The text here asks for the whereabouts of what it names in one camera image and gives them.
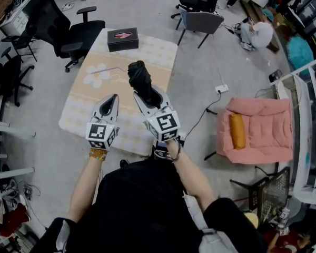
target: orange cushion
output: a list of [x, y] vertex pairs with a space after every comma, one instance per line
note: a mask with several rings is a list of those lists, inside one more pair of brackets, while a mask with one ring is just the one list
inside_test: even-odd
[[231, 136], [234, 149], [241, 150], [246, 147], [246, 134], [241, 114], [230, 115]]

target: shelving unit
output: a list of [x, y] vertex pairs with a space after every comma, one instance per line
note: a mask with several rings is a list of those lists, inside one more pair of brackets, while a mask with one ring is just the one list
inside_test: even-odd
[[298, 160], [294, 185], [290, 194], [301, 202], [316, 205], [316, 78], [314, 68], [316, 60], [308, 65], [285, 75], [279, 80], [271, 83], [278, 91], [279, 98], [290, 98], [285, 92], [284, 80], [290, 77], [294, 79], [295, 92], [297, 94], [298, 106], [294, 111], [296, 121], [293, 131], [299, 140], [295, 146], [298, 151]]

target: gold bracelet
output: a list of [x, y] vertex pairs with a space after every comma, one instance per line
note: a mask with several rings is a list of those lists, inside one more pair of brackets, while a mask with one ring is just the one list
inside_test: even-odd
[[103, 162], [105, 161], [106, 154], [107, 154], [106, 150], [90, 148], [89, 156]]

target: beige tablecloth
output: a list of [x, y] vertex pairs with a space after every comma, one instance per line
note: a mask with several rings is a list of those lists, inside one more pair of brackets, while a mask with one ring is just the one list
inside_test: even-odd
[[[171, 76], [177, 45], [172, 42], [139, 34], [139, 48], [110, 53], [107, 31], [103, 29], [85, 58], [58, 122], [60, 128], [85, 137], [86, 123], [90, 121], [95, 104], [110, 94], [118, 94], [120, 107], [117, 125], [120, 127], [112, 146], [140, 155], [148, 155], [153, 137], [146, 130], [129, 85], [127, 66], [142, 60], [151, 75], [152, 84], [166, 91]], [[90, 74], [97, 69], [110, 69]]]

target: gray chair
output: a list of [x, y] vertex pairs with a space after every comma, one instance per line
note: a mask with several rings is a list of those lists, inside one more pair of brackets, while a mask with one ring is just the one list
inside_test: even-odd
[[209, 12], [182, 12], [180, 16], [181, 18], [178, 22], [176, 30], [178, 30], [181, 22], [183, 22], [184, 30], [178, 41], [178, 46], [184, 36], [185, 31], [190, 30], [193, 32], [197, 31], [206, 33], [206, 36], [204, 37], [198, 48], [201, 47], [209, 34], [214, 34], [214, 32], [218, 29], [218, 27], [224, 20], [222, 16]]

